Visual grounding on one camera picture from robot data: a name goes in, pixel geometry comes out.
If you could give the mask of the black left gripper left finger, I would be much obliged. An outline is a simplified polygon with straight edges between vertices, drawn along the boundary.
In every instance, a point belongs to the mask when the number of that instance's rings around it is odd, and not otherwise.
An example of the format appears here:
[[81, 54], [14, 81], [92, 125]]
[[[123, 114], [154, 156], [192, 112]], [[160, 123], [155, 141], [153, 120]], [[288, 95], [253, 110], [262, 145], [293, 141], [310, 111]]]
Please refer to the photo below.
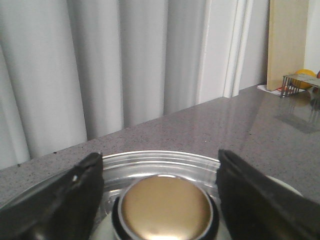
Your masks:
[[27, 189], [0, 209], [2, 240], [87, 240], [103, 196], [103, 160], [90, 153], [70, 170]]

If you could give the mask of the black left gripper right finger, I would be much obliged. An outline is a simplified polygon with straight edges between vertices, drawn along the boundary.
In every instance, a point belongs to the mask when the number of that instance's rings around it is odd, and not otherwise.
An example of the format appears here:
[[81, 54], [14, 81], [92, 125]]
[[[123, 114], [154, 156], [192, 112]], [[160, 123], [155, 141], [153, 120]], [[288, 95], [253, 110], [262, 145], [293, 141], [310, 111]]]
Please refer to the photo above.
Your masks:
[[278, 184], [234, 152], [218, 151], [216, 185], [233, 240], [318, 240], [320, 205]]

